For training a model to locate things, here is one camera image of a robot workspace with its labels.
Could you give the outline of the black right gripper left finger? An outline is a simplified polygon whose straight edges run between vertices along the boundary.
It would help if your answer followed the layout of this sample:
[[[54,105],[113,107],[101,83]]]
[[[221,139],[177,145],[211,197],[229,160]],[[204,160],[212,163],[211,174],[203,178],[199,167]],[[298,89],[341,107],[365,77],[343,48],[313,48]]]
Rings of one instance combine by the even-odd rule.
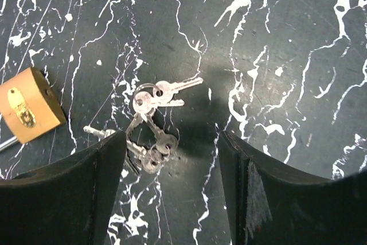
[[[1,244],[103,244],[126,156],[126,135],[1,180]]]

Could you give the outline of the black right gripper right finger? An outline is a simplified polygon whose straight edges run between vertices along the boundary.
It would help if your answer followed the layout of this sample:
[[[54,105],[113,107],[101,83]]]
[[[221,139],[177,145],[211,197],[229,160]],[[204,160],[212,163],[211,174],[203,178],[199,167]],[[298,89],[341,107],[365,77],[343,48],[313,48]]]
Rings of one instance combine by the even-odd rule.
[[[233,244],[366,243],[366,172],[328,180],[227,131],[218,156]]]

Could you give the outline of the large brass padlock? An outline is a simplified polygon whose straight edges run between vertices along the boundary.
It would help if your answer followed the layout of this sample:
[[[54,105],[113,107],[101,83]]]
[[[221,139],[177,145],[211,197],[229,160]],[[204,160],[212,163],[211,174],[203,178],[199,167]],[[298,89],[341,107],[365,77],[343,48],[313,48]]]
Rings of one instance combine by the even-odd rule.
[[[1,143],[2,151],[18,142],[28,143],[66,122],[56,94],[35,67],[1,84],[1,115],[13,134]]]

